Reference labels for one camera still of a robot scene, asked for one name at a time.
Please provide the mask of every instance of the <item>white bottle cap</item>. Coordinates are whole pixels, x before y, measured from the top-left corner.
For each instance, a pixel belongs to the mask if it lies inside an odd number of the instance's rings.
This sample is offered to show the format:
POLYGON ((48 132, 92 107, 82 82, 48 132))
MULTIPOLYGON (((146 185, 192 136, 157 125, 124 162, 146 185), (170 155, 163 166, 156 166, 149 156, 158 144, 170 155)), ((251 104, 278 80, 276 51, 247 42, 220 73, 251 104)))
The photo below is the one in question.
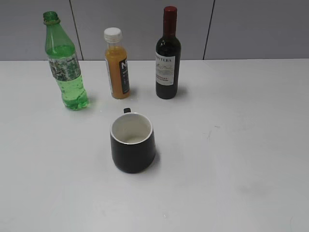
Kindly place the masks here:
POLYGON ((122 39, 122 33, 119 28, 107 28, 104 31, 104 39, 108 43, 118 43, 122 39))

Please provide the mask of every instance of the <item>wine label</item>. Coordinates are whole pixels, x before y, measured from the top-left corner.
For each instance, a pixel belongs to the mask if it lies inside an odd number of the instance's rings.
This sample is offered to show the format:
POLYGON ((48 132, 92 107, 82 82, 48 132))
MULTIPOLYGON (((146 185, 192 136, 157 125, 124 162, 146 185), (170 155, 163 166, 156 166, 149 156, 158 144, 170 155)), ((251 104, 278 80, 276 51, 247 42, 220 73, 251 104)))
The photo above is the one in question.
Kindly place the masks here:
POLYGON ((106 58, 105 60, 106 60, 106 68, 107 68, 107 73, 108 73, 108 80, 110 82, 110 88, 111 88, 111 93, 112 93, 112 79, 111 79, 111 74, 110 74, 110 65, 106 58))
POLYGON ((165 57, 155 53, 155 79, 163 86, 174 84, 175 56, 165 57))
POLYGON ((64 59, 49 58, 48 61, 52 74, 58 81, 71 81, 82 74, 75 53, 64 59))
POLYGON ((119 62, 119 68, 120 68, 120 76, 121 76, 122 93, 125 94, 125 93, 128 93, 130 90, 129 74, 127 71, 126 58, 119 62))

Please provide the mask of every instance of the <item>black mug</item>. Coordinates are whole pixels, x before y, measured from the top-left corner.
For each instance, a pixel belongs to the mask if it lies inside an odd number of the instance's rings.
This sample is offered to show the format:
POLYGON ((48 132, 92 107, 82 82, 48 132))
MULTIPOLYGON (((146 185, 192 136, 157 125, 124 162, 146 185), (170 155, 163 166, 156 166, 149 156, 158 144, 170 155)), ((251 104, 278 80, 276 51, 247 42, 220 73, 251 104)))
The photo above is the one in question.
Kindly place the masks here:
POLYGON ((151 121, 130 108, 111 125, 112 159, 126 173, 138 173, 155 158, 155 135, 151 121))

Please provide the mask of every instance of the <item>bottle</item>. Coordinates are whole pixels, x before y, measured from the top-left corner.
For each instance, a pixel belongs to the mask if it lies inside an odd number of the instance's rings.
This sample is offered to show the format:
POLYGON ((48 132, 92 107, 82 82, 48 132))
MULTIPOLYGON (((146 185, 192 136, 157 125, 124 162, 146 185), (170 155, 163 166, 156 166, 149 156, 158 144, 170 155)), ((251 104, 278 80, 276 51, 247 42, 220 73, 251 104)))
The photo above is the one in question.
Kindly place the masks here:
POLYGON ((130 86, 126 50, 120 44, 121 30, 119 28, 105 29, 104 39, 108 46, 105 51, 105 60, 112 96, 116 99, 126 98, 130 95, 130 86))
POLYGON ((45 12, 43 17, 47 27, 45 51, 52 74, 60 87, 63 103, 72 110, 82 109, 89 101, 75 46, 62 29, 56 12, 45 12))
POLYGON ((164 8, 163 37, 155 48, 155 91, 158 97, 171 99, 176 96, 181 45, 176 38, 177 8, 164 8))

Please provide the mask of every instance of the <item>green plastic bottle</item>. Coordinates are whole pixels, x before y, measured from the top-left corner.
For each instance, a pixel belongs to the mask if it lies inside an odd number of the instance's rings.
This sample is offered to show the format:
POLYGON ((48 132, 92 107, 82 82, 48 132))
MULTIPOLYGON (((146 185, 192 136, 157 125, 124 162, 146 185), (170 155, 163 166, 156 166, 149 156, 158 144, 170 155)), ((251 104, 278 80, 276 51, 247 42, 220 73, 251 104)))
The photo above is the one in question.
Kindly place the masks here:
POLYGON ((89 101, 75 46, 62 29, 56 12, 45 12, 43 17, 47 26, 45 51, 53 76, 61 89, 63 103, 72 110, 85 108, 89 101))

